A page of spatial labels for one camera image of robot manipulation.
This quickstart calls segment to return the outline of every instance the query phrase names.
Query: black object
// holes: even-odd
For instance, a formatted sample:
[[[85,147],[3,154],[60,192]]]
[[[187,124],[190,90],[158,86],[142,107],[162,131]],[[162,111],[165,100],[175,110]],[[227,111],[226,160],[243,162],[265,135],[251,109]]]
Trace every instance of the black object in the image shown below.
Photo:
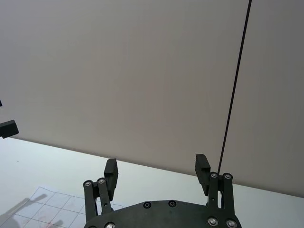
[[[0,137],[2,137],[3,139],[16,135],[18,133],[19,130],[14,120],[0,123]]]
[[[149,201],[113,211],[117,184],[116,159],[107,161],[104,176],[97,182],[84,182],[85,228],[241,228],[234,213],[232,175],[219,176],[210,172],[204,154],[196,155],[195,171],[203,191],[208,196],[206,206],[176,200]],[[218,191],[221,192],[221,207],[218,207]],[[102,215],[97,215],[96,198],[100,197]]]
[[[241,58],[242,58],[242,52],[243,52],[246,29],[247,29],[249,13],[250,13],[250,8],[251,8],[251,2],[252,2],[252,0],[249,0],[248,7],[247,7],[246,19],[245,19],[242,41],[241,41],[241,47],[239,49],[239,54],[238,54],[238,59],[237,59],[238,60],[237,61],[237,69],[236,69],[236,74],[235,74],[235,77],[234,77],[234,83],[233,83],[232,95],[231,95],[231,100],[230,100],[229,112],[228,112],[228,117],[227,117],[227,122],[226,122],[225,135],[224,135],[224,140],[223,140],[223,145],[222,145],[222,151],[220,153],[219,164],[218,164],[218,173],[220,172],[220,167],[222,166],[222,161],[223,161],[224,149],[225,149],[225,144],[226,144],[226,139],[227,139],[227,133],[228,133],[228,128],[229,128],[229,122],[230,122],[230,116],[231,116],[232,105],[233,105],[233,100],[234,100],[234,94],[236,92],[236,86],[237,86],[237,81],[238,81],[237,80],[238,79],[238,71],[239,71],[239,66],[240,66]]]

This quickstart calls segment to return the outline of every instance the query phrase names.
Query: screw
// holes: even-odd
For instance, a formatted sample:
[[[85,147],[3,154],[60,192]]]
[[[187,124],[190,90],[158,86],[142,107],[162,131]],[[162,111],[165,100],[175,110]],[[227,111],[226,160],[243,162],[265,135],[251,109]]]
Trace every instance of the screw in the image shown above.
[[[114,228],[114,227],[115,227],[115,224],[112,223],[112,222],[108,222],[108,223],[104,226],[104,228]]]
[[[230,175],[230,174],[225,174],[224,177],[225,177],[226,179],[231,179],[231,175]]]
[[[91,185],[91,182],[90,181],[87,181],[86,183],[85,183],[85,186],[90,186]]]
[[[151,207],[151,203],[150,203],[150,202],[145,202],[145,203],[143,204],[143,207],[146,208],[146,209],[148,209],[148,208]]]
[[[214,217],[210,217],[208,219],[208,223],[209,223],[209,225],[211,225],[213,227],[215,227],[215,226],[217,226],[219,224],[219,222],[217,221],[217,219],[214,218]]]
[[[174,208],[176,206],[176,202],[173,200],[169,201],[169,206]]]
[[[100,183],[100,184],[103,184],[105,182],[105,179],[100,179],[99,181],[98,181],[98,183]]]
[[[237,227],[237,223],[236,223],[235,221],[233,221],[233,220],[228,220],[228,221],[226,222],[226,224],[227,224],[227,226],[228,226],[229,228],[236,228],[236,227]]]

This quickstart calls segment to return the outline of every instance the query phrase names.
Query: paper sheet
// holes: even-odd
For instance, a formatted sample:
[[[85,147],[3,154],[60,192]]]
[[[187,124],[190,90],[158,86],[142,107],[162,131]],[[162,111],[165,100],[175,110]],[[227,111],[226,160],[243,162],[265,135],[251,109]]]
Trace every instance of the paper sheet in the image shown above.
[[[84,228],[85,199],[50,189],[38,187],[30,199],[0,228]],[[124,206],[111,202],[111,207],[118,210]],[[97,210],[100,215],[100,203],[97,203]]]

